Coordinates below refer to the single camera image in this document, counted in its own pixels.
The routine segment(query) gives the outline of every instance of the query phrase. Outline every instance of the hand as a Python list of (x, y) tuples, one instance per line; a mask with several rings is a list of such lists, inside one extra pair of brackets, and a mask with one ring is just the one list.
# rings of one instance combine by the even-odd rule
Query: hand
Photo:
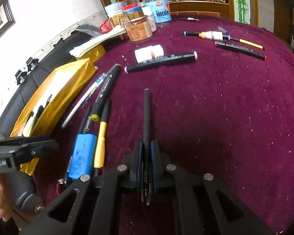
[(6, 194), (6, 176), (0, 174), (0, 218), (7, 222), (12, 217), (12, 208)]

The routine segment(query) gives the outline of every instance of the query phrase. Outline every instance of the metal screw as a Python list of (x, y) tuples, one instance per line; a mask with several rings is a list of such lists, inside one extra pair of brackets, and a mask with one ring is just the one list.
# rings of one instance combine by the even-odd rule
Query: metal screw
[(81, 180), (82, 180), (83, 182), (86, 182), (86, 181), (88, 181), (89, 179), (90, 179), (90, 175), (88, 175), (88, 174), (81, 175)]
[(41, 211), (43, 211), (44, 208), (45, 208), (45, 206), (38, 206), (38, 207), (36, 207), (35, 213), (36, 214), (39, 214)]
[(121, 164), (121, 165), (118, 166), (119, 171), (125, 171), (126, 169), (127, 169), (127, 166), (124, 165), (124, 164)]
[(176, 166), (174, 164), (168, 164), (167, 170), (171, 170), (171, 171), (176, 170)]
[(204, 175), (204, 179), (206, 179), (206, 180), (208, 180), (208, 181), (211, 181), (211, 180), (213, 180), (213, 175), (210, 174), (210, 173), (206, 173), (206, 174)]

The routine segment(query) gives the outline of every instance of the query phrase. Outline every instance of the picture frame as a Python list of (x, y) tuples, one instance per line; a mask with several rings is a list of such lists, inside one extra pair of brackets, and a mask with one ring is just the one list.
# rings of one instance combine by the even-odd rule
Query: picture frame
[(0, 37), (14, 24), (8, 0), (0, 6)]

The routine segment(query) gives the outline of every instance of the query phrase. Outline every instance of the burgundy tablecloth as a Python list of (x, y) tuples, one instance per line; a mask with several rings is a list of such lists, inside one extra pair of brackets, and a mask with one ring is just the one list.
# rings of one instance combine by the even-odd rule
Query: burgundy tablecloth
[[(100, 70), (79, 97), (116, 62), (122, 66), (135, 63), (135, 49), (161, 44), (166, 55), (198, 53), (198, 61), (190, 64), (121, 73), (111, 96), (105, 167), (120, 164), (124, 154), (132, 151), (134, 140), (142, 138), (143, 90), (149, 88), (153, 138), (161, 150), (189, 172), (214, 174), (281, 232), (294, 219), (294, 55), (264, 29), (209, 16), (199, 16), (200, 22), (185, 18), (173, 17), (168, 27), (158, 27), (146, 42), (117, 42), (95, 63)], [(184, 31), (211, 31), (218, 26), (233, 37), (266, 47), (265, 51), (254, 50), (267, 60), (183, 36)], [(47, 203), (56, 197), (55, 184), (63, 176), (85, 110), (79, 109), (64, 130), (60, 128), (65, 115), (62, 117), (53, 132), (60, 152), (37, 166), (35, 181)], [(97, 133), (96, 126), (92, 133)], [(120, 234), (165, 231), (169, 200), (160, 198), (157, 206), (147, 210), (140, 209), (137, 199), (125, 198), (124, 202)]]

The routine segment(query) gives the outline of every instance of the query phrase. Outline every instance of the yellow package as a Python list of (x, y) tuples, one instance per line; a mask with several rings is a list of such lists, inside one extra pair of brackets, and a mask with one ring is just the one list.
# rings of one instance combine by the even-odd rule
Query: yellow package
[[(53, 99), (46, 106), (32, 129), (31, 136), (51, 134), (65, 110), (83, 86), (90, 80), (95, 71), (95, 67), (89, 58), (67, 63), (54, 69), (22, 110), (14, 125), (11, 137), (17, 137), (22, 134), (30, 112), (35, 111), (41, 102), (46, 102), (50, 93), (53, 95)], [(38, 160), (39, 158), (34, 158), (31, 162), (22, 164), (21, 171), (32, 176)]]
[(102, 57), (106, 53), (104, 47), (102, 45), (98, 45), (88, 51), (85, 55), (83, 55), (81, 58), (76, 57), (76, 60), (82, 60), (89, 58), (90, 62), (96, 62), (100, 57)]

